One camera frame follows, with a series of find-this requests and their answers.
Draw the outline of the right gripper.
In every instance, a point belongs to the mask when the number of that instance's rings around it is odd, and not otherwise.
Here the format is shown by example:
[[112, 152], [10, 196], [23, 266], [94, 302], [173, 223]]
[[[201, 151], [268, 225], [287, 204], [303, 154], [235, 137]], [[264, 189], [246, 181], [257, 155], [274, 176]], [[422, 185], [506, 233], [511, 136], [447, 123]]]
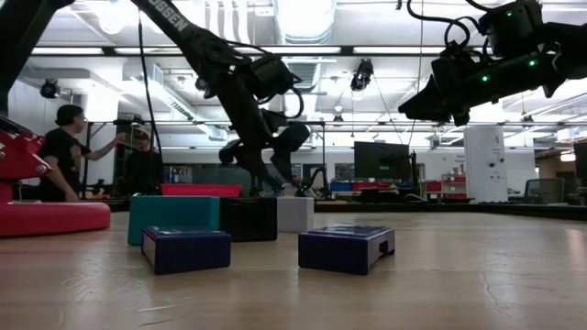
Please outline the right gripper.
[[408, 119], [450, 122], [470, 112], [465, 105], [465, 80], [481, 68], [474, 61], [433, 61], [424, 89], [402, 103], [398, 110]]

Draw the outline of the grey mesh office chair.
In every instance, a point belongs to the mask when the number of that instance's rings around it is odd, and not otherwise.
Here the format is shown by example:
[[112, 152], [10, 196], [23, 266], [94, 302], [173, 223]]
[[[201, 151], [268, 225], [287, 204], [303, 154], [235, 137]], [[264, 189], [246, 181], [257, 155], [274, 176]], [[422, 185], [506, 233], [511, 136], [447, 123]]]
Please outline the grey mesh office chair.
[[565, 181], [561, 178], [532, 179], [526, 182], [526, 204], [562, 204]]

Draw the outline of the person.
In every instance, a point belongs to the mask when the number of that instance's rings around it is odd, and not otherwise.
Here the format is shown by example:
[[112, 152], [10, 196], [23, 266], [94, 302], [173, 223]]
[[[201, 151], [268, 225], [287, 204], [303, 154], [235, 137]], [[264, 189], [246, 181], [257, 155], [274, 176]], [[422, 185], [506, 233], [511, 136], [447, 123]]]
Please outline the person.
[[161, 193], [163, 162], [161, 154], [153, 149], [151, 135], [146, 128], [137, 129], [137, 148], [126, 160], [124, 183], [127, 194], [158, 195]]
[[58, 127], [44, 136], [37, 153], [50, 165], [50, 172], [40, 179], [39, 199], [45, 203], [78, 202], [82, 158], [100, 160], [114, 147], [123, 144], [126, 134], [117, 134], [104, 147], [91, 151], [76, 137], [86, 127], [84, 110], [79, 105], [62, 105], [55, 123]]
[[305, 197], [302, 178], [299, 175], [295, 174], [291, 181], [282, 185], [282, 197]]

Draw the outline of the white digital clock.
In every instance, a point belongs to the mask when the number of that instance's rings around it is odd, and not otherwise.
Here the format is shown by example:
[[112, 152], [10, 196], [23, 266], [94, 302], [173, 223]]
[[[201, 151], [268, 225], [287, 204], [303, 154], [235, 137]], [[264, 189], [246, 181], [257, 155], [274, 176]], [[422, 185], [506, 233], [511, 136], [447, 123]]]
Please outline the white digital clock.
[[315, 200], [308, 197], [278, 197], [279, 233], [303, 233], [315, 227]]

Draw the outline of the black plastic box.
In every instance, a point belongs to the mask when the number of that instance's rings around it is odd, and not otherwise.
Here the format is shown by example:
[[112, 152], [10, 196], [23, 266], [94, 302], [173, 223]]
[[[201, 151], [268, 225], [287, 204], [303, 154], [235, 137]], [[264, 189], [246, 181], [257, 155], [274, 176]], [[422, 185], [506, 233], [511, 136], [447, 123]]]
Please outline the black plastic box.
[[274, 241], [278, 236], [276, 197], [222, 197], [219, 229], [233, 242]]

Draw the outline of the black overhead beam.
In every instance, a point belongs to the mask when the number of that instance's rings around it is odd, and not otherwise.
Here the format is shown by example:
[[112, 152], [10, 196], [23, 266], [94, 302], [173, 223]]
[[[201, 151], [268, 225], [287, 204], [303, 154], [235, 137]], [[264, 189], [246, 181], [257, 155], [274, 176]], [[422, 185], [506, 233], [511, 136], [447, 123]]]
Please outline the black overhead beam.
[[[383, 57], [407, 57], [407, 56], [436, 56], [445, 48], [440, 46], [268, 46], [259, 49], [249, 47], [235, 47], [235, 50], [251, 55], [259, 56], [263, 51], [268, 51], [282, 56], [322, 57], [322, 56], [383, 56]], [[138, 56], [140, 47], [36, 47], [32, 51], [33, 56]]]

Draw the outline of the red plastic mesh basket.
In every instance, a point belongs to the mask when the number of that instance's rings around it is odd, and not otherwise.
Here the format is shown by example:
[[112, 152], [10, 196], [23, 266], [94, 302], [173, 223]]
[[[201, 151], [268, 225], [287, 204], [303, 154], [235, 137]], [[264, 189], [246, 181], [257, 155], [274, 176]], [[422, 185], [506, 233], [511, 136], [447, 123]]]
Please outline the red plastic mesh basket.
[[163, 195], [177, 196], [239, 197], [242, 193], [242, 186], [231, 184], [164, 183], [161, 186], [161, 193]]

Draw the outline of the black monitor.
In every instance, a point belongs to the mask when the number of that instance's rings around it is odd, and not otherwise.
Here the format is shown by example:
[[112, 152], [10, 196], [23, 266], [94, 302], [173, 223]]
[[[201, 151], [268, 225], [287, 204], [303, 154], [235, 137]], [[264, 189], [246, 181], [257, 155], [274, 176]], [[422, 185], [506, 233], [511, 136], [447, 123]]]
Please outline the black monitor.
[[354, 176], [361, 179], [390, 179], [409, 182], [412, 167], [409, 147], [405, 144], [356, 141]]

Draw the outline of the white round column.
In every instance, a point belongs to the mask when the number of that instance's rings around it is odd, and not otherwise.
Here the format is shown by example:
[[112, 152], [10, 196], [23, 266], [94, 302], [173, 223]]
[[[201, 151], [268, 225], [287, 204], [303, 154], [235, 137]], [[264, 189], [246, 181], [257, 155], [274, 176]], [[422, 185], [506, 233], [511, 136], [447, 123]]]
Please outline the white round column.
[[504, 131], [501, 126], [467, 126], [464, 132], [466, 183], [475, 203], [507, 201]]

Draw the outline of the red storage shelf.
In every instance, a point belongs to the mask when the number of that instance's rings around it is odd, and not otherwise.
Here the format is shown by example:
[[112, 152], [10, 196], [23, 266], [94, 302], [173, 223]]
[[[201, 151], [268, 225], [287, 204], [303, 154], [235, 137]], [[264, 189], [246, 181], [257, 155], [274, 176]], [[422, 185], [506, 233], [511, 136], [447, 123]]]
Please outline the red storage shelf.
[[438, 180], [427, 181], [424, 191], [428, 200], [465, 200], [468, 198], [464, 175], [442, 174]]

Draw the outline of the teal plastic box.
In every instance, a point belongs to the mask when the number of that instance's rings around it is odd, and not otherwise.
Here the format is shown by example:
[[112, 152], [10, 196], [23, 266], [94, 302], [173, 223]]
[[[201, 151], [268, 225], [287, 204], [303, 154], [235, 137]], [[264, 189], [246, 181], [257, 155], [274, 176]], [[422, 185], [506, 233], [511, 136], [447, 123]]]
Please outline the teal plastic box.
[[219, 217], [219, 197], [134, 196], [130, 200], [127, 244], [139, 246], [146, 226], [196, 226], [217, 230]]

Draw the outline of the dark blue plastic box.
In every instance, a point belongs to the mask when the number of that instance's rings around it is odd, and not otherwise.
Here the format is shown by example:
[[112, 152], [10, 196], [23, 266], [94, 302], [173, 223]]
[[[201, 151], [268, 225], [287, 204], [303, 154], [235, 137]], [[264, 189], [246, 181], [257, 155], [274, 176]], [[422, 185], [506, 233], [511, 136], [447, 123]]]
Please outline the dark blue plastic box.
[[155, 275], [222, 269], [231, 263], [231, 235], [194, 226], [147, 226], [141, 253]]
[[301, 268], [368, 275], [395, 253], [395, 230], [387, 226], [335, 224], [298, 235]]

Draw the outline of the red desk lamp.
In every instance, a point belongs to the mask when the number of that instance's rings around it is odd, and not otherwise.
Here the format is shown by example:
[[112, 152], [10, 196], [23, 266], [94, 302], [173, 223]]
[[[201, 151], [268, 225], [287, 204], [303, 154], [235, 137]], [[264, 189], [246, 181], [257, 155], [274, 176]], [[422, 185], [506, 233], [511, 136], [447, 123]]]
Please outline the red desk lamp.
[[38, 157], [44, 137], [0, 116], [0, 238], [69, 234], [107, 229], [111, 211], [105, 203], [16, 202], [14, 185], [50, 172]]

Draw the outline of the black aluminium table frame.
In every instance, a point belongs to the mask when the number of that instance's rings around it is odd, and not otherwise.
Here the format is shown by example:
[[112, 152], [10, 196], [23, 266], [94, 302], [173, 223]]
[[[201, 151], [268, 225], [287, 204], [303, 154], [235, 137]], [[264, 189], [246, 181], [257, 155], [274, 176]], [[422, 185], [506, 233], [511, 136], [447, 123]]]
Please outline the black aluminium table frame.
[[[130, 200], [107, 200], [113, 212], [129, 211]], [[315, 213], [488, 213], [587, 221], [587, 206], [511, 203], [317, 203]]]

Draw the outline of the silver ventilation duct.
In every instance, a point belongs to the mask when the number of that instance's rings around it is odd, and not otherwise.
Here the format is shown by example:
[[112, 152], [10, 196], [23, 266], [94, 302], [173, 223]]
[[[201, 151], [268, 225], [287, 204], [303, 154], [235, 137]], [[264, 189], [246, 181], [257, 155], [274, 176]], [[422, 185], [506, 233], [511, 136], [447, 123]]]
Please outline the silver ventilation duct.
[[[290, 46], [326, 45], [331, 37], [336, 0], [272, 0], [280, 44]], [[302, 81], [295, 87], [313, 91], [319, 82], [322, 63], [317, 56], [285, 57], [288, 69]]]

